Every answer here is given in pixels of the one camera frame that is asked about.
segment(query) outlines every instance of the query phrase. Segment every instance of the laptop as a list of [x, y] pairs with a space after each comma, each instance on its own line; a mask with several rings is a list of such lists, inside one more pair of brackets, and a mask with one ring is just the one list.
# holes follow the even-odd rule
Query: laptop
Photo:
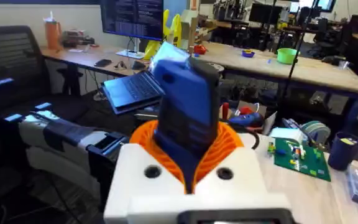
[[130, 112], [158, 103], [163, 94], [153, 76], [155, 65], [161, 59], [185, 61], [189, 54], [164, 42], [151, 59], [147, 70], [124, 78], [102, 83], [102, 89], [116, 114]]

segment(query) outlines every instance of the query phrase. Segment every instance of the laptop keyboard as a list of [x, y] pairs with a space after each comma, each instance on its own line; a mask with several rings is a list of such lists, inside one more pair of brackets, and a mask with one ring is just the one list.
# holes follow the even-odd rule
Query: laptop keyboard
[[144, 73], [137, 74], [124, 82], [125, 87], [136, 100], [158, 96], [158, 92], [147, 81], [147, 78], [144, 77], [145, 75]]

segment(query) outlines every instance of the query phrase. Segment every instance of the black pole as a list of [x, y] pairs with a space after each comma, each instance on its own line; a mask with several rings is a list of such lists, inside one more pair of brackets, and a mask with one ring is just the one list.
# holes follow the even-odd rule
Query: black pole
[[295, 68], [295, 64], [298, 63], [298, 56], [299, 56], [299, 51], [301, 49], [301, 46], [302, 46], [302, 43], [303, 43], [303, 38], [305, 36], [305, 33], [306, 33], [306, 28], [308, 27], [308, 24], [311, 20], [311, 15], [312, 15], [312, 12], [313, 10], [316, 10], [317, 9], [317, 5], [319, 3], [319, 0], [313, 0], [313, 5], [310, 9], [310, 12], [309, 12], [309, 15], [308, 17], [305, 19], [305, 22], [302, 24], [302, 31], [301, 31], [301, 35], [300, 35], [300, 39], [299, 39], [299, 44], [298, 44], [298, 47], [296, 47], [296, 54], [295, 54], [295, 59], [292, 63], [292, 66], [291, 66], [291, 70], [290, 70], [290, 74], [288, 76], [288, 79], [286, 80], [285, 82], [285, 87], [284, 87], [284, 91], [282, 92], [282, 95], [280, 97], [280, 105], [279, 107], [281, 107], [281, 104], [283, 103], [284, 101], [284, 98], [285, 98], [285, 95], [287, 94], [287, 91], [288, 91], [288, 86], [290, 85], [290, 82], [291, 82], [291, 77], [292, 77], [292, 73], [293, 73], [293, 69]]
[[262, 41], [262, 43], [260, 43], [259, 45], [259, 50], [261, 51], [265, 51], [266, 50], [266, 46], [267, 46], [267, 36], [269, 35], [269, 29], [270, 29], [270, 21], [272, 20], [273, 17], [273, 13], [274, 13], [274, 7], [276, 6], [277, 0], [273, 0], [273, 6], [272, 6], [272, 10], [270, 10], [270, 15], [268, 16], [268, 21], [267, 21], [267, 28], [266, 28], [266, 33], [264, 35], [264, 39]]

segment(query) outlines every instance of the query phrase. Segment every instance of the blue cup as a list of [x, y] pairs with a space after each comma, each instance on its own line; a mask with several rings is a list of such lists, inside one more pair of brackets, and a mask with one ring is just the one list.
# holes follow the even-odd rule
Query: blue cup
[[[341, 140], [349, 138], [354, 141], [353, 145]], [[328, 158], [328, 164], [333, 169], [344, 171], [353, 161], [357, 153], [358, 137], [344, 132], [336, 133], [334, 143], [331, 148], [331, 154]]]

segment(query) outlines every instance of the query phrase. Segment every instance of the green bowl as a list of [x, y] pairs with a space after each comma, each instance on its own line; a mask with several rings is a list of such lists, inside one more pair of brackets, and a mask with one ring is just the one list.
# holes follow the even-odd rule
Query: green bowl
[[296, 50], [295, 49], [278, 49], [277, 50], [277, 60], [280, 63], [287, 65], [292, 65], [293, 60], [295, 59]]

